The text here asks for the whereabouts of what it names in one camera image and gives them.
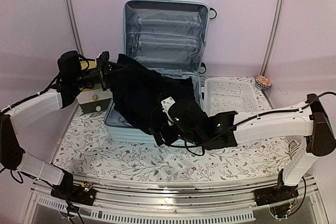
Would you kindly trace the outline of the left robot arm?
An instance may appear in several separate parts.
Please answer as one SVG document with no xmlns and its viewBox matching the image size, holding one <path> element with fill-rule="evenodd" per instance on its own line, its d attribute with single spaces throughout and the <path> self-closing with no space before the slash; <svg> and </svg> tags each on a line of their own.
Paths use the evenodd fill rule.
<svg viewBox="0 0 336 224">
<path fill-rule="evenodd" d="M 112 70 L 109 53 L 104 51 L 93 61 L 95 67 L 91 68 L 91 60 L 77 51 L 64 53 L 57 60 L 58 74 L 43 91 L 1 110 L 3 169 L 41 180 L 52 188 L 55 196 L 67 200 L 73 200 L 78 195 L 73 176 L 25 151 L 19 145 L 17 134 L 45 115 L 73 104 L 83 89 L 93 88 L 98 84 L 103 89 L 109 88 L 108 76 Z"/>
</svg>

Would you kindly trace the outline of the light blue hard-shell suitcase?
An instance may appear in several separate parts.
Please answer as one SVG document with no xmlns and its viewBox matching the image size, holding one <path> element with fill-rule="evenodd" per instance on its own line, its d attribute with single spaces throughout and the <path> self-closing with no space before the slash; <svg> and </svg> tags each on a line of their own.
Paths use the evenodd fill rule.
<svg viewBox="0 0 336 224">
<path fill-rule="evenodd" d="M 195 101 L 201 106 L 199 75 L 211 12 L 206 4 L 197 2 L 128 1 L 123 9 L 124 54 L 163 76 L 173 79 L 191 77 Z M 104 124 L 115 141 L 156 143 L 152 135 L 126 121 L 115 109 L 114 100 L 108 107 Z M 185 141 L 199 144 L 199 139 L 191 132 L 180 131 L 179 137 L 171 145 L 182 145 Z"/>
</svg>

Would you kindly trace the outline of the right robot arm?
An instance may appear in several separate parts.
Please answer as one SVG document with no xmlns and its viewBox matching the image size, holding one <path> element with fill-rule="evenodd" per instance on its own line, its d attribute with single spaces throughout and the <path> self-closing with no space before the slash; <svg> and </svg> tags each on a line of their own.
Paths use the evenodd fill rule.
<svg viewBox="0 0 336 224">
<path fill-rule="evenodd" d="M 193 100 L 166 98 L 152 111 L 150 133 L 158 145 L 203 151 L 236 147 L 239 144 L 280 136 L 302 136 L 290 163 L 278 173 L 277 183 L 254 191 L 257 206 L 296 199 L 297 187 L 305 173 L 320 157 L 335 150 L 329 118 L 316 94 L 304 102 L 265 112 L 220 112 L 208 116 Z"/>
</svg>

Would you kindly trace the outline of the white plastic mesh basket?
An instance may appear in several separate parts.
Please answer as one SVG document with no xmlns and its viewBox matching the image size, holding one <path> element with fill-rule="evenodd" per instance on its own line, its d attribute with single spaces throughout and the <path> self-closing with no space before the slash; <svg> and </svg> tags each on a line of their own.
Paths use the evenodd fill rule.
<svg viewBox="0 0 336 224">
<path fill-rule="evenodd" d="M 260 111 L 250 83 L 230 78 L 208 78 L 204 82 L 203 109 L 208 116 L 220 112 Z"/>
</svg>

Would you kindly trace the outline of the dark navy garment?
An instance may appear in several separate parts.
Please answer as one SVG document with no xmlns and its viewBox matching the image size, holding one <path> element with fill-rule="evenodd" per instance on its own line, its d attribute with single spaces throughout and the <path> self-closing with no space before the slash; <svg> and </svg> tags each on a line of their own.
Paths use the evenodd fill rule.
<svg viewBox="0 0 336 224">
<path fill-rule="evenodd" d="M 192 78 L 173 79 L 149 70 L 136 60 L 119 54 L 117 64 L 126 68 L 110 78 L 115 109 L 132 127 L 151 135 L 167 122 L 159 99 L 195 100 Z"/>
</svg>

